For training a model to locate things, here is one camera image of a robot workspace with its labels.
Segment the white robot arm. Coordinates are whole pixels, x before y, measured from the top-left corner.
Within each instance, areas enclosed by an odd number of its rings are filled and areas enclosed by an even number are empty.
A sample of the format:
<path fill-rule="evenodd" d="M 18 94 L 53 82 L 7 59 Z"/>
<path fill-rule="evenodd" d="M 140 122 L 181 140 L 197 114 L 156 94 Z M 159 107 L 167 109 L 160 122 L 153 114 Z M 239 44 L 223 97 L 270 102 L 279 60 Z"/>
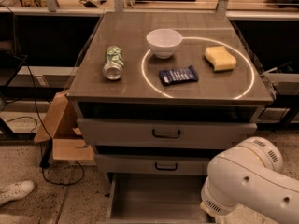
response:
<path fill-rule="evenodd" d="M 283 175 L 282 166 L 270 141 L 248 138 L 209 162 L 200 207 L 218 217 L 242 204 L 278 224 L 299 224 L 299 181 Z"/>

